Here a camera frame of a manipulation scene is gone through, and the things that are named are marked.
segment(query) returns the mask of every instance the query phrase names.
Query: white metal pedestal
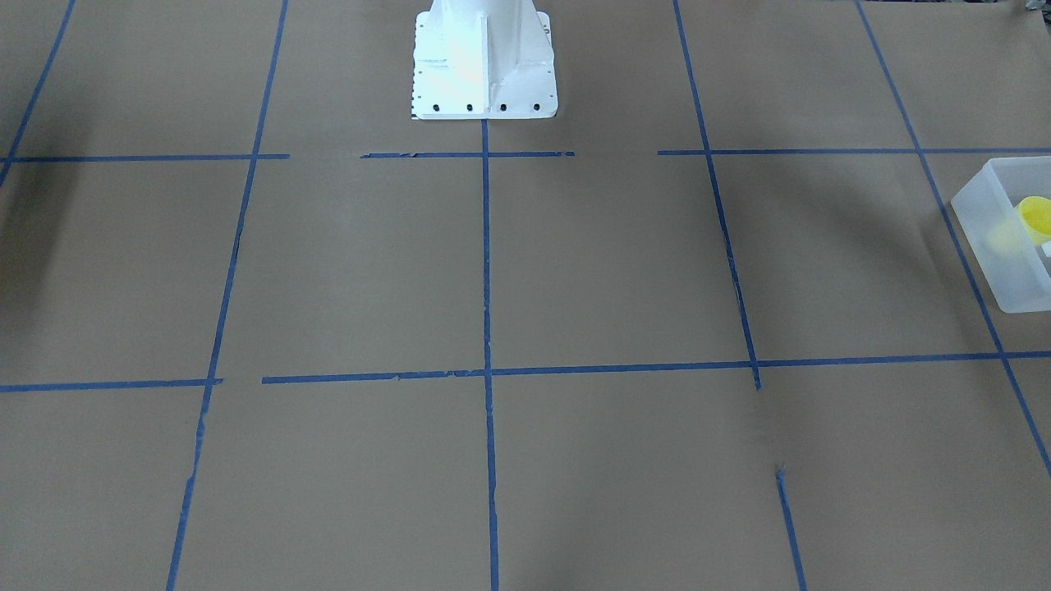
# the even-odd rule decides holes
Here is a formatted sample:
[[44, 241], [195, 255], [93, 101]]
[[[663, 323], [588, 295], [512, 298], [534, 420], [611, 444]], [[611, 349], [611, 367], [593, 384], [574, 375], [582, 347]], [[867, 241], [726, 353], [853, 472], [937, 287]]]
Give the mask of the white metal pedestal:
[[533, 0], [434, 0], [416, 17], [412, 116], [542, 119], [558, 111], [551, 19]]

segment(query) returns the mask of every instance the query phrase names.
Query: blue tape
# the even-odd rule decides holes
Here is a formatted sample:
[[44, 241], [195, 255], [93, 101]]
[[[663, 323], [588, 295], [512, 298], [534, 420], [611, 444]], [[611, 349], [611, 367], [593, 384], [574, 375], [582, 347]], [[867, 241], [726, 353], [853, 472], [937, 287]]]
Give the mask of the blue tape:
[[[1006, 353], [1011, 359], [1048, 359], [1051, 351], [1017, 351]], [[964, 361], [995, 361], [998, 353], [941, 353], [926, 355], [875, 355], [852, 358], [813, 358], [759, 360], [760, 367], [820, 367], [836, 365], [891, 365], [905, 363], [951, 363]], [[566, 365], [548, 367], [491, 368], [496, 376], [559, 375], [575, 373], [634, 373], [656, 371], [702, 371], [719, 369], [748, 369], [750, 361], [714, 361], [694, 363], [652, 363], [625, 365]], [[329, 382], [372, 382], [382, 380], [441, 380], [447, 378], [481, 378], [486, 369], [450, 369], [440, 371], [391, 371], [378, 373], [327, 373], [304, 375], [268, 375], [263, 384], [311, 384]]]
[[379, 382], [385, 380], [440, 380], [444, 378], [477, 378], [481, 369], [452, 369], [449, 371], [391, 371], [384, 373], [329, 373], [318, 375], [268, 375], [263, 384], [324, 384], [332, 382]]
[[575, 151], [372, 151], [362, 160], [413, 159], [413, 158], [573, 158]]
[[16, 158], [17, 163], [61, 162], [204, 162], [213, 160], [288, 160], [289, 154], [168, 154], [158, 156], [29, 156]]
[[[259, 162], [260, 146], [263, 143], [263, 129], [266, 126], [267, 109], [270, 105], [270, 93], [273, 89], [273, 77], [277, 69], [277, 57], [281, 54], [281, 41], [285, 32], [285, 18], [288, 16], [288, 0], [281, 2], [281, 16], [277, 18], [277, 33], [273, 41], [273, 53], [270, 55], [270, 69], [267, 73], [266, 85], [263, 89], [263, 104], [260, 107], [259, 122], [255, 125], [255, 141], [252, 143], [252, 158], [248, 164], [248, 176], [245, 180], [245, 190], [241, 197], [241, 211], [238, 216], [238, 227], [233, 236], [233, 247], [230, 251], [230, 264], [226, 271], [226, 284], [223, 288], [223, 303], [219, 309], [219, 321], [215, 324], [215, 340], [211, 350], [211, 361], [208, 365], [209, 381], [215, 378], [219, 367], [219, 353], [223, 346], [223, 330], [226, 327], [226, 315], [230, 307], [230, 294], [233, 291], [233, 279], [238, 269], [238, 253], [241, 248], [241, 235], [245, 229], [245, 217], [248, 211], [248, 202], [252, 192], [252, 184], [255, 179], [255, 166]], [[193, 501], [193, 487], [197, 483], [198, 467], [201, 462], [201, 450], [204, 446], [205, 416], [211, 405], [211, 393], [213, 386], [205, 386], [204, 395], [201, 399], [201, 413], [198, 416], [197, 436], [193, 444], [193, 468], [190, 477], [186, 480], [186, 489], [183, 491], [183, 505], [179, 514], [179, 527], [176, 531], [176, 544], [171, 550], [171, 565], [168, 568], [167, 591], [174, 591], [176, 579], [179, 576], [179, 563], [182, 558], [183, 542], [186, 538], [186, 525], [189, 521], [190, 505]]]
[[482, 250], [482, 309], [486, 368], [486, 455], [489, 469], [489, 585], [491, 591], [500, 589], [500, 552], [496, 515], [496, 435], [493, 421], [493, 319], [491, 299], [491, 250], [489, 216], [489, 121], [481, 121], [481, 250]]
[[1029, 403], [1026, 402], [1026, 396], [1022, 393], [1022, 387], [1018, 386], [1018, 381], [1014, 376], [1014, 369], [1011, 367], [1011, 363], [1007, 361], [1007, 358], [1001, 360], [1004, 365], [1004, 371], [1007, 372], [1007, 379], [1011, 383], [1011, 389], [1014, 391], [1014, 398], [1018, 401], [1018, 407], [1022, 408], [1022, 415], [1026, 419], [1026, 426], [1029, 427], [1029, 434], [1033, 437], [1033, 443], [1036, 444], [1036, 451], [1040, 455], [1040, 460], [1044, 462], [1044, 469], [1047, 471], [1048, 476], [1051, 476], [1051, 456], [1048, 455], [1048, 448], [1044, 445], [1044, 437], [1040, 436], [1039, 429], [1036, 428], [1036, 421], [1033, 419], [1033, 413], [1029, 410]]
[[1051, 154], [1051, 147], [923, 148], [926, 154]]
[[952, 361], [998, 360], [998, 353], [947, 353], [932, 355], [886, 355], [870, 358], [825, 358], [760, 361], [761, 367], [808, 367], [822, 365], [881, 365], [897, 363], [934, 363]]
[[788, 533], [788, 545], [791, 547], [791, 561], [796, 565], [796, 580], [799, 591], [806, 591], [806, 574], [803, 572], [803, 557], [799, 552], [799, 541], [796, 538], [796, 525], [791, 518], [791, 507], [788, 505], [788, 493], [785, 491], [785, 467], [778, 470], [778, 495], [781, 497], [781, 512], [785, 518], [785, 531]]
[[29, 104], [26, 105], [25, 113], [22, 114], [22, 122], [18, 125], [15, 141], [12, 142], [11, 149], [7, 151], [7, 159], [3, 163], [3, 168], [0, 168], [0, 186], [3, 186], [4, 181], [7, 179], [7, 174], [11, 172], [11, 166], [18, 155], [18, 146], [22, 143], [22, 138], [25, 137], [25, 128], [29, 126], [29, 118], [33, 117], [33, 109], [37, 106], [37, 101], [40, 100], [40, 93], [44, 89], [44, 82], [47, 81], [47, 75], [51, 72], [51, 65], [55, 64], [55, 56], [58, 55], [59, 47], [62, 45], [62, 39], [65, 37], [66, 27], [69, 25], [69, 17], [73, 16], [73, 8], [76, 4], [77, 0], [69, 0], [69, 3], [66, 5], [66, 12], [62, 16], [62, 24], [59, 25], [59, 33], [55, 36], [55, 43], [51, 44], [51, 52], [47, 55], [47, 61], [44, 62], [44, 69], [40, 73], [37, 86], [33, 89], [33, 95], [29, 97]]
[[1007, 359], [1047, 359], [1051, 358], [1051, 351], [1014, 351], [1004, 353]]
[[1048, 456], [1047, 447], [1044, 445], [1044, 440], [1040, 436], [1039, 430], [1036, 428], [1035, 421], [1033, 421], [1032, 413], [1029, 410], [1029, 404], [1026, 403], [1026, 398], [1022, 393], [1022, 388], [1018, 387], [1017, 380], [1015, 380], [1014, 370], [1011, 368], [1011, 362], [1008, 354], [1004, 351], [1004, 345], [1001, 343], [1000, 334], [996, 333], [996, 327], [992, 322], [992, 317], [989, 314], [989, 308], [986, 306], [985, 299], [982, 297], [982, 290], [978, 289], [977, 281], [974, 279], [974, 272], [971, 270], [971, 265], [967, 262], [964, 249], [960, 245], [960, 238], [956, 236], [956, 230], [952, 227], [952, 221], [949, 219], [949, 212], [945, 207], [945, 201], [942, 199], [942, 191], [939, 190], [937, 183], [934, 181], [934, 175], [931, 172], [930, 165], [927, 163], [927, 157], [924, 154], [925, 150], [920, 145], [920, 138], [916, 136], [911, 119], [909, 119], [909, 114], [905, 108], [905, 102], [902, 100], [902, 96], [898, 91], [898, 85], [894, 84], [894, 79], [890, 75], [890, 68], [887, 66], [887, 60], [884, 59], [883, 50], [880, 48], [880, 43], [875, 39], [875, 33], [872, 30], [872, 25], [869, 23], [868, 17], [865, 15], [865, 8], [862, 5], [861, 0], [854, 0], [854, 7], [858, 9], [858, 15], [861, 17], [862, 24], [865, 26], [865, 32], [868, 34], [868, 38], [872, 43], [872, 49], [875, 50], [875, 57], [880, 61], [880, 67], [883, 68], [883, 75], [887, 79], [890, 91], [894, 96], [894, 102], [898, 103], [898, 109], [902, 114], [902, 120], [905, 122], [906, 129], [908, 129], [909, 138], [912, 140], [912, 145], [915, 146], [916, 156], [920, 157], [920, 163], [923, 165], [924, 174], [927, 176], [927, 182], [930, 184], [930, 189], [934, 193], [934, 199], [937, 201], [937, 207], [942, 213], [942, 221], [945, 222], [945, 227], [949, 231], [949, 238], [952, 240], [952, 246], [956, 249], [956, 256], [960, 258], [960, 263], [964, 266], [964, 272], [967, 276], [968, 283], [970, 283], [971, 291], [974, 293], [974, 299], [977, 301], [978, 307], [982, 310], [982, 317], [985, 319], [986, 327], [989, 329], [989, 335], [992, 338], [993, 345], [996, 347], [996, 353], [1001, 363], [1004, 365], [1004, 371], [1007, 373], [1011, 388], [1014, 390], [1014, 395], [1018, 400], [1018, 406], [1022, 408], [1023, 416], [1025, 416], [1026, 424], [1029, 427], [1029, 433], [1033, 437], [1033, 443], [1036, 444], [1036, 449], [1040, 455], [1040, 460], [1044, 462], [1044, 468], [1047, 470], [1048, 476], [1051, 476], [1051, 457]]
[[63, 392], [83, 390], [132, 390], [147, 388], [191, 388], [222, 384], [218, 379], [201, 380], [139, 380], [129, 382], [66, 382], [56, 384], [0, 384], [0, 393]]
[[493, 375], [554, 375], [566, 373], [634, 373], [647, 371], [696, 371], [701, 369], [750, 368], [747, 361], [716, 361], [700, 363], [653, 363], [632, 365], [577, 365], [559, 367], [509, 367], [494, 369]]
[[697, 80], [694, 77], [694, 62], [689, 57], [689, 45], [686, 43], [686, 30], [682, 26], [682, 11], [679, 8], [679, 0], [672, 0], [675, 6], [675, 20], [679, 26], [679, 41], [682, 43], [682, 57], [686, 61], [686, 74], [689, 77], [689, 89], [694, 94], [694, 108], [697, 110], [697, 124], [701, 131], [701, 143], [704, 146], [704, 159], [708, 165], [708, 178], [712, 181], [712, 193], [715, 197], [716, 211], [719, 215], [719, 227], [722, 229], [723, 243], [726, 247], [726, 263], [729, 266], [730, 278], [734, 280], [734, 291], [737, 294], [737, 307], [741, 314], [741, 329], [744, 332], [744, 343], [748, 349], [748, 360], [751, 363], [751, 374], [756, 382], [756, 389], [763, 389], [763, 381], [759, 375], [759, 363], [756, 360], [756, 346], [751, 340], [751, 328], [748, 325], [748, 310], [744, 305], [744, 291], [741, 288], [741, 279], [737, 273], [737, 263], [734, 258], [734, 245], [729, 238], [729, 228], [726, 225], [726, 212], [723, 209], [722, 195], [719, 191], [719, 178], [716, 176], [716, 162], [712, 157], [712, 144], [708, 142], [708, 130], [704, 124], [704, 111], [701, 108], [701, 96], [697, 90]]
[[[712, 149], [713, 156], [780, 156], [780, 155], [822, 155], [822, 154], [915, 154], [913, 148], [740, 148]], [[705, 156], [699, 149], [662, 149], [658, 156]]]

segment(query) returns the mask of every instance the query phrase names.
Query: yellow object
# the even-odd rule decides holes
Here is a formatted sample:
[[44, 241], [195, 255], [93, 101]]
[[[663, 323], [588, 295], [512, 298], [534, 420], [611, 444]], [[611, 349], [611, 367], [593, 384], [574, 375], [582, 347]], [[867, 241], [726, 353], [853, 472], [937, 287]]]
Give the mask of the yellow object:
[[1051, 199], [1043, 197], [1027, 197], [1014, 207], [1026, 226], [1029, 240], [1039, 246], [1051, 242]]

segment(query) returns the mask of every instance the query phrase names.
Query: grid square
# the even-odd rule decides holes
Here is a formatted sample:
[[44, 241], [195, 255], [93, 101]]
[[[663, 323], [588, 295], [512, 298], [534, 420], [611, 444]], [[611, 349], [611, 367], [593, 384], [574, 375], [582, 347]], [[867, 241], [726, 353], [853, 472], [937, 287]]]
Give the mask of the grid square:
[[865, 3], [921, 145], [1051, 146], [1034, 103], [1051, 95], [1051, 43], [1021, 4]]
[[915, 156], [717, 160], [760, 359], [994, 350]]
[[765, 372], [815, 589], [1042, 589], [1051, 480], [1000, 362]]
[[1051, 390], [1047, 386], [1051, 384], [1051, 360], [1011, 360], [1011, 368], [1045, 447], [1051, 445]]
[[220, 374], [481, 367], [481, 235], [478, 160], [260, 163]]
[[[974, 258], [974, 251], [971, 249], [970, 244], [967, 242], [967, 237], [960, 227], [960, 220], [956, 219], [956, 215], [950, 205], [952, 198], [967, 184], [967, 181], [970, 181], [990, 158], [996, 158], [996, 156], [981, 154], [931, 154], [927, 155], [927, 162], [939, 185], [942, 199], [945, 201], [946, 207], [949, 208], [949, 217], [956, 230], [956, 238], [960, 239], [960, 245], [963, 247], [967, 262], [974, 273], [974, 280], [982, 291], [982, 299], [989, 309], [989, 315], [992, 318], [993, 325], [996, 327], [996, 332], [1000, 334], [1004, 348], [1008, 351], [1051, 350], [1051, 313], [1009, 314], [1000, 309], [1000, 306], [996, 305], [996, 299], [992, 294], [992, 289], [989, 288], [989, 282], [986, 281], [982, 272], [982, 267], [978, 266], [977, 259]], [[1010, 156], [1040, 155], [1012, 154]]]
[[47, 62], [68, 0], [0, 4], [0, 154], [7, 156], [22, 115]]
[[265, 150], [478, 151], [477, 121], [414, 121], [416, 14], [430, 2], [292, 2]]
[[19, 156], [251, 151], [280, 9], [80, 0]]
[[497, 367], [748, 358], [703, 161], [491, 167]]
[[497, 378], [502, 589], [796, 588], [747, 370]]
[[712, 147], [912, 145], [852, 2], [684, 2], [682, 17]]
[[200, 388], [0, 398], [0, 588], [163, 589]]
[[218, 387], [179, 589], [487, 589], [483, 393]]
[[493, 121], [494, 150], [654, 154], [696, 148], [672, 2], [537, 2], [551, 16], [559, 116]]
[[18, 164], [0, 383], [203, 378], [245, 163]]

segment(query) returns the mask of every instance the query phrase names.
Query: plastic container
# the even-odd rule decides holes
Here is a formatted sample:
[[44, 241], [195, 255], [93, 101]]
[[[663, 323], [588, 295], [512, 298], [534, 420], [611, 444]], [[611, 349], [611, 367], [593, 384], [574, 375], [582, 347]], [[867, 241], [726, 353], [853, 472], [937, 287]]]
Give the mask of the plastic container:
[[993, 158], [956, 197], [952, 208], [1002, 310], [1051, 310], [1051, 258], [1033, 244], [1015, 206], [1051, 197], [1051, 157]]

